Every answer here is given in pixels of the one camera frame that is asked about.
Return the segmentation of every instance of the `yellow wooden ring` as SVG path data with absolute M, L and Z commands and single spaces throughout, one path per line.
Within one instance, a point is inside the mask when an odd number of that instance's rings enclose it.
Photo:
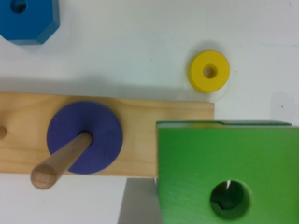
M 217 51 L 208 50 L 198 54 L 192 61 L 188 80 L 191 85 L 201 92 L 219 90 L 230 76 L 230 64 Z

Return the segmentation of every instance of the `wooden peg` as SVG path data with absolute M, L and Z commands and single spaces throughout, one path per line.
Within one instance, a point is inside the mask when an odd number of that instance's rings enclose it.
M 0 126 L 0 140 L 4 139 L 7 136 L 7 129 L 3 126 Z
M 51 188 L 65 171 L 92 143 L 90 133 L 81 133 L 64 147 L 38 164 L 31 173 L 31 182 L 37 189 Z

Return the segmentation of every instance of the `blue disc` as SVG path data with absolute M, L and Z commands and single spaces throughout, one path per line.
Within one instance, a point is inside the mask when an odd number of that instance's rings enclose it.
M 93 142 L 68 171 L 88 175 L 107 168 L 121 151 L 122 132 L 113 112 L 96 102 L 75 102 L 61 109 L 53 117 L 47 133 L 50 154 L 82 132 L 91 133 Z

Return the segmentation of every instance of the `blue hexagonal block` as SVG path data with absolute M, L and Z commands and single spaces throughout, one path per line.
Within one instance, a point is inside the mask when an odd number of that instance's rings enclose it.
M 0 0 L 0 35 L 14 44 L 43 44 L 59 24 L 58 0 Z

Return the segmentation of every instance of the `green wooden cube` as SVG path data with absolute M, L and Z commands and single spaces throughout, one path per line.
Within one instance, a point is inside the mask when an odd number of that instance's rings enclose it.
M 299 127 L 159 121 L 164 224 L 299 223 Z

